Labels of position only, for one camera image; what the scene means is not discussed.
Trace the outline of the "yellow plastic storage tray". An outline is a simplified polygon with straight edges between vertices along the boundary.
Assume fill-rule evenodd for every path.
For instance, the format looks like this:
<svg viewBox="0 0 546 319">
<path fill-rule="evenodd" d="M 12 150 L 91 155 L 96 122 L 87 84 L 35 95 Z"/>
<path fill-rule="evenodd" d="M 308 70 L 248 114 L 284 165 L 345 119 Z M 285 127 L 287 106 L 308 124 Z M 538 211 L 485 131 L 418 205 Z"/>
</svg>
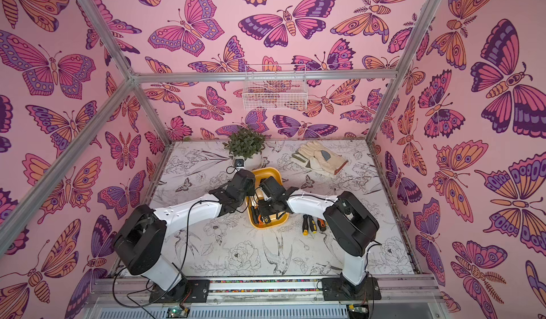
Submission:
<svg viewBox="0 0 546 319">
<path fill-rule="evenodd" d="M 275 168 L 270 168 L 270 167 L 261 168 L 261 169 L 254 170 L 253 173 L 255 175 L 255 187 L 256 188 L 259 187 L 261 181 L 267 180 L 267 178 L 269 178 L 269 177 L 273 177 L 280 185 L 282 185 L 282 177 L 280 175 L 280 172 Z M 246 203 L 248 205 L 248 208 L 247 208 L 248 217 L 249 217 L 251 225 L 254 228 L 256 228 L 256 229 L 269 229 L 269 228 L 273 228 L 273 227 L 278 227 L 280 225 L 283 225 L 289 219 L 288 214 L 284 214 L 283 216 L 274 214 L 274 215 L 270 216 L 270 219 L 271 219 L 270 224 L 266 225 L 266 224 L 264 224 L 262 222 L 262 218 L 260 216 L 260 224 L 259 225 L 253 225 L 252 224 L 252 218 L 251 218 L 250 211 L 249 211 L 249 206 L 250 206 L 250 202 L 252 200 L 254 200 L 255 204 L 257 206 L 257 211 L 258 211 L 258 204 L 256 203 L 256 199 L 257 198 L 255 196 L 252 196 L 250 198 L 247 198 L 247 200 L 246 200 Z"/>
</svg>

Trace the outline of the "orange handled screwdriver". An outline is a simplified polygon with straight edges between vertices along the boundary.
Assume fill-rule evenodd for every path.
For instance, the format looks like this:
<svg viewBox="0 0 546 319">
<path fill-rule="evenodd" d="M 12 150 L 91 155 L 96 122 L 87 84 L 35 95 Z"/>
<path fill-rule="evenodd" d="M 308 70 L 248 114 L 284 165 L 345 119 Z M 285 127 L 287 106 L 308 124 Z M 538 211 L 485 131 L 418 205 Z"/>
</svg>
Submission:
<svg viewBox="0 0 546 319">
<path fill-rule="evenodd" d="M 326 222 L 323 219 L 317 219 L 317 228 L 320 232 L 326 231 Z"/>
</svg>

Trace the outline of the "black yellow Deli screwdriver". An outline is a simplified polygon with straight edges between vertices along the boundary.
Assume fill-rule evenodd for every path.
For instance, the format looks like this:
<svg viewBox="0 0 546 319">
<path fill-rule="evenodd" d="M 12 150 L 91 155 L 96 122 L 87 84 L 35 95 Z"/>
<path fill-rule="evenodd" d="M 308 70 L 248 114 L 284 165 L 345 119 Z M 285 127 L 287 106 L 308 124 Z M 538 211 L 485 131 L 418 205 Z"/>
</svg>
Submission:
<svg viewBox="0 0 546 319">
<path fill-rule="evenodd" d="M 308 220 L 308 215 L 303 215 L 302 234 L 303 234 L 304 236 L 307 236 L 307 235 L 309 234 L 309 220 Z"/>
</svg>

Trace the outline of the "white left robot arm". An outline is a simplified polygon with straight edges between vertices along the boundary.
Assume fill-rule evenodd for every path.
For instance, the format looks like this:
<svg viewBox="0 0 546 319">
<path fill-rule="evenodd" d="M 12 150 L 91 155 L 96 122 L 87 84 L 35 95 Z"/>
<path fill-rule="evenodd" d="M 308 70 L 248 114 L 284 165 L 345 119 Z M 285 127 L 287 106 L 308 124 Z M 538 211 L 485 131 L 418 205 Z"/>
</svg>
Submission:
<svg viewBox="0 0 546 319">
<path fill-rule="evenodd" d="M 166 238 L 190 225 L 237 212 L 255 193 L 255 175 L 247 170 L 194 200 L 166 208 L 140 205 L 125 220 L 113 248 L 132 276 L 143 276 L 163 291 L 171 291 L 183 279 L 182 268 L 163 254 Z"/>
</svg>

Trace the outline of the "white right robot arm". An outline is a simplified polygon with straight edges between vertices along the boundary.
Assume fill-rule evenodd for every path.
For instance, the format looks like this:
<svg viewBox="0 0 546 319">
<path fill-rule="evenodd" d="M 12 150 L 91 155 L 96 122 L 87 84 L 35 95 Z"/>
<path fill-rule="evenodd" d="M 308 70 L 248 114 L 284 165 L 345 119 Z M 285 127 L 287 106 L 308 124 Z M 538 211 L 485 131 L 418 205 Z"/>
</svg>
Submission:
<svg viewBox="0 0 546 319">
<path fill-rule="evenodd" d="M 335 241 L 345 252 L 343 281 L 351 286 L 360 286 L 368 273 L 366 253 L 380 225 L 365 205 L 352 194 L 316 195 L 291 187 L 285 188 L 273 177 L 260 181 L 259 189 L 264 199 L 258 202 L 260 215 L 266 219 L 271 215 L 310 215 L 326 222 Z"/>
</svg>

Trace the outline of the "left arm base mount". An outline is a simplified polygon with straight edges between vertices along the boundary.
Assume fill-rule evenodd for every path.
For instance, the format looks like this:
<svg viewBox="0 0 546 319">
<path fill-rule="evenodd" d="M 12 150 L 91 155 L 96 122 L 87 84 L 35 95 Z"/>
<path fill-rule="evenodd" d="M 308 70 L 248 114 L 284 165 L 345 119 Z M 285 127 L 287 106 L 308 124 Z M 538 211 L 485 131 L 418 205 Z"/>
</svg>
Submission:
<svg viewBox="0 0 546 319">
<path fill-rule="evenodd" d="M 210 289 L 208 279 L 184 279 L 170 291 L 154 285 L 150 303 L 205 303 Z"/>
</svg>

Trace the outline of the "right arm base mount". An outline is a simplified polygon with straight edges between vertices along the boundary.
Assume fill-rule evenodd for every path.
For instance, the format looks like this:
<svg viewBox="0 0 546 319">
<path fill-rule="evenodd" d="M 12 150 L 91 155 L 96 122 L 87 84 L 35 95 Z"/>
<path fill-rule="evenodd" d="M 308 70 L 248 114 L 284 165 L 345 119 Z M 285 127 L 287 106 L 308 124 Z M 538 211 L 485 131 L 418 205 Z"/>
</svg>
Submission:
<svg viewBox="0 0 546 319">
<path fill-rule="evenodd" d="M 318 286 L 326 301 L 378 301 L 382 299 L 378 279 L 367 275 L 357 286 L 342 276 L 323 278 Z"/>
</svg>

